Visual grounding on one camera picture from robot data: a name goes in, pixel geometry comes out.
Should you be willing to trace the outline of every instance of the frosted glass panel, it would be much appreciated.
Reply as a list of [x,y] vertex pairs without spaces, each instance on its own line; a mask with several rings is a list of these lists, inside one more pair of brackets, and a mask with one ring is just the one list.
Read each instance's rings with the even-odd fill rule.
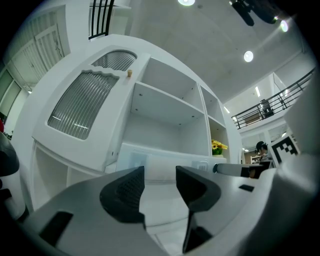
[[6,90],[8,89],[12,80],[13,80],[13,78],[8,73],[8,71],[4,71],[2,76],[0,77],[0,101],[1,101],[2,97],[5,95]]
[[93,73],[80,74],[55,106],[48,125],[85,140],[97,114],[118,78]]
[[111,68],[113,70],[126,71],[136,59],[137,57],[131,52],[115,50],[103,55],[92,65],[100,66],[105,69]]
[[17,85],[16,82],[13,82],[12,85],[9,87],[5,97],[3,98],[3,101],[1,102],[0,112],[2,114],[8,116],[11,106],[14,103],[20,91],[21,88]]

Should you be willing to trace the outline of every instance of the ribbed glass panel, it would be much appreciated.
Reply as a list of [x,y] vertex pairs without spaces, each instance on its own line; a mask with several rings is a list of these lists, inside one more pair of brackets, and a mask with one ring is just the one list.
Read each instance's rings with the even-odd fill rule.
[[118,78],[112,75],[81,73],[55,106],[48,125],[85,140],[96,116]]
[[126,71],[136,59],[137,57],[131,52],[124,50],[115,50],[103,55],[92,65],[100,66],[105,69],[111,68],[113,70]]

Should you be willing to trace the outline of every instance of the white wall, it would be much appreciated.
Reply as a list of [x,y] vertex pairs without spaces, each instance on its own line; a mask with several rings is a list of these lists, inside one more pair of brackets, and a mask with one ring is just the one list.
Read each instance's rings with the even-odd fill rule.
[[[89,4],[90,0],[47,0],[34,10],[32,15],[47,12],[50,9],[56,9],[65,6],[65,28],[66,32],[60,31],[60,40],[63,49],[66,45],[70,52],[74,52],[86,46],[88,39],[88,22],[89,22]],[[64,18],[64,13],[58,11],[58,22]]]
[[317,61],[313,53],[308,50],[306,53],[299,53],[287,64],[276,70],[274,73],[278,76],[285,87],[305,76],[316,67]]
[[[260,97],[257,96],[256,86],[259,88]],[[262,99],[266,100],[271,97],[274,91],[273,86],[273,74],[270,74],[252,87],[227,101],[224,106],[230,111],[230,117],[259,104]]]
[[12,131],[15,130],[15,126],[16,126],[19,114],[25,104],[25,101],[28,95],[29,93],[27,93],[25,90],[22,89],[17,95],[17,97],[15,98],[10,108],[10,112],[7,116],[7,119],[5,121],[4,131],[7,134],[12,135]]

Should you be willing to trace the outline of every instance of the balcony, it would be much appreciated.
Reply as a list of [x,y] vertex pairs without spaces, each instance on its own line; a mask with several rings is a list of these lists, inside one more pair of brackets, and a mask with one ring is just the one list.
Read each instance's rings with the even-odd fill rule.
[[259,104],[232,116],[231,118],[237,129],[245,128],[290,108],[303,93],[314,71],[315,69],[311,70],[301,79],[272,97],[263,99]]

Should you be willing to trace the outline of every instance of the white ceiling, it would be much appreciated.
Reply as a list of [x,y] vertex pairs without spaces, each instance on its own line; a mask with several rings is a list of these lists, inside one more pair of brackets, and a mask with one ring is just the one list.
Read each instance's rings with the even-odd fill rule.
[[[225,103],[301,51],[301,38],[290,25],[267,24],[254,13],[247,26],[228,0],[141,0],[131,36],[145,39],[189,66]],[[244,52],[254,54],[252,62]]]

